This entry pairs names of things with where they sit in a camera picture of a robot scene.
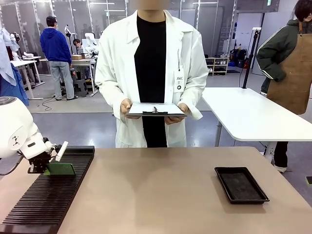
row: coat collar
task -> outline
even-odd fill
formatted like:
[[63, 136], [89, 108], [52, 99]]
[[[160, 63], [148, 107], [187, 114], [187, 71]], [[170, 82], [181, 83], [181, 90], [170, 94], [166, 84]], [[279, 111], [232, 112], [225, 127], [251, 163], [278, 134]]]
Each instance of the coat collar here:
[[[183, 36], [184, 32], [193, 31], [192, 26], [176, 21], [168, 11], [164, 10], [166, 16], [166, 24], [176, 31], [177, 34]], [[127, 43], [132, 42], [134, 39], [138, 38], [137, 32], [137, 10], [128, 17], [129, 25], [128, 25], [128, 34], [127, 34]]]

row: beige tabletop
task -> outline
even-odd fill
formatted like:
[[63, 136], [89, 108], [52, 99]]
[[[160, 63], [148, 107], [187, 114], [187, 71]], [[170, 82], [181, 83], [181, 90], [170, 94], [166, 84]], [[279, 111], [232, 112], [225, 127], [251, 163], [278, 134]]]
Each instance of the beige tabletop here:
[[[0, 221], [35, 180], [0, 180]], [[231, 205], [215, 167], [246, 166], [270, 198]], [[254, 148], [96, 149], [59, 234], [309, 234], [312, 208]]]

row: hand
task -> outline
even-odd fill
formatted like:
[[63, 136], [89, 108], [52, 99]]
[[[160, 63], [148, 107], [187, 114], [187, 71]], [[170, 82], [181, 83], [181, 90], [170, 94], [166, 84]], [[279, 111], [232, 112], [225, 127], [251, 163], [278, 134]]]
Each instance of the hand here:
[[[184, 103], [179, 104], [179, 108], [181, 111], [183, 111], [185, 114], [188, 114], [189, 108]], [[185, 117], [165, 117], [165, 123], [167, 125], [171, 125], [174, 123], [180, 123]]]
[[126, 115], [128, 111], [130, 110], [131, 106], [132, 106], [132, 102], [130, 101], [130, 99], [125, 99], [124, 101], [122, 101], [120, 105], [120, 110], [122, 114], [130, 119], [139, 119], [140, 116], [127, 116]]

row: cable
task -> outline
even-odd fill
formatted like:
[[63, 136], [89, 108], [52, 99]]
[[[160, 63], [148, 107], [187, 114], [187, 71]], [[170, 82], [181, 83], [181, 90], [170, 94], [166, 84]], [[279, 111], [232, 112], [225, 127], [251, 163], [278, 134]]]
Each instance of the cable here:
[[53, 101], [51, 101], [52, 99], [54, 99], [54, 97], [48, 97], [49, 98], [49, 100], [46, 100], [46, 101], [43, 101], [42, 103], [41, 103], [41, 105], [42, 106], [44, 106], [45, 107], [45, 111], [52, 111], [52, 108], [51, 107], [49, 107], [49, 106], [47, 106], [47, 105], [45, 105], [45, 104], [47, 104], [47, 103], [49, 103], [49, 102], [55, 102], [55, 101], [58, 101], [58, 100], [53, 100]]
[[20, 162], [22, 161], [23, 158], [24, 158], [24, 156], [21, 156], [21, 157], [19, 158], [19, 160], [17, 161], [17, 163], [15, 164], [15, 166], [14, 166], [9, 172], [4, 173], [4, 174], [1, 174], [1, 173], [0, 173], [0, 176], [6, 176], [6, 175], [12, 173], [12, 172], [18, 167], [18, 165], [20, 164]]
[[[252, 35], [251, 35], [251, 37], [250, 37], [250, 41], [249, 41], [249, 45], [248, 45], [247, 54], [248, 54], [248, 51], [249, 51], [249, 48], [250, 48], [250, 43], [252, 42], [252, 39], [253, 39], [253, 33], [254, 33], [254, 31], [252, 31]], [[243, 71], [244, 71], [244, 66], [243, 66], [243, 69], [242, 69], [242, 71], [240, 72], [240, 75], [239, 75], [239, 87], [240, 87], [240, 79], [241, 79], [242, 73], [243, 73]]]

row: black shirt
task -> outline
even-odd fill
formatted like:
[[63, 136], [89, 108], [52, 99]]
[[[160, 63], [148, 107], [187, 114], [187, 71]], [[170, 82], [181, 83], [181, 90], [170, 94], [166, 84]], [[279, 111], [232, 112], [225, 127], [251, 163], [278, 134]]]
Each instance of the black shirt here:
[[[166, 21], [137, 17], [140, 45], [136, 50], [136, 78], [142, 103], [164, 103], [166, 81]], [[142, 117], [147, 147], [167, 147], [164, 117]]]

